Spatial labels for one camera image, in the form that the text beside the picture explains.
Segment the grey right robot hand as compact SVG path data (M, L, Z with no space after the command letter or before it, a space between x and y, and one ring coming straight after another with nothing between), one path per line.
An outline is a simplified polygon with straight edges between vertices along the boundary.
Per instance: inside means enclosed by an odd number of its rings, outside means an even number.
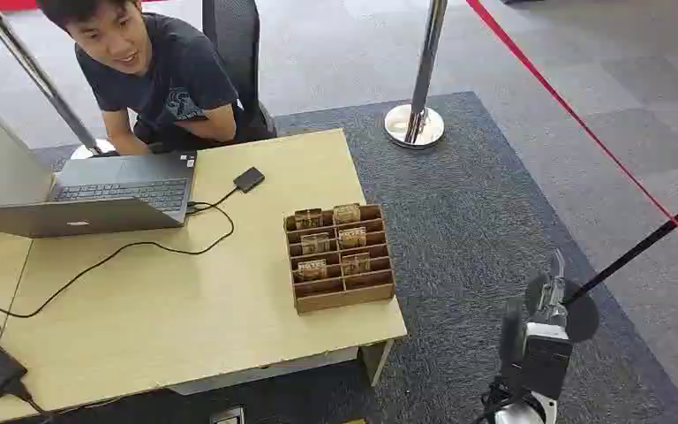
M516 392L560 396L573 343L569 339L565 261L553 252L551 268L528 284L524 299L510 299L501 322L501 372Z

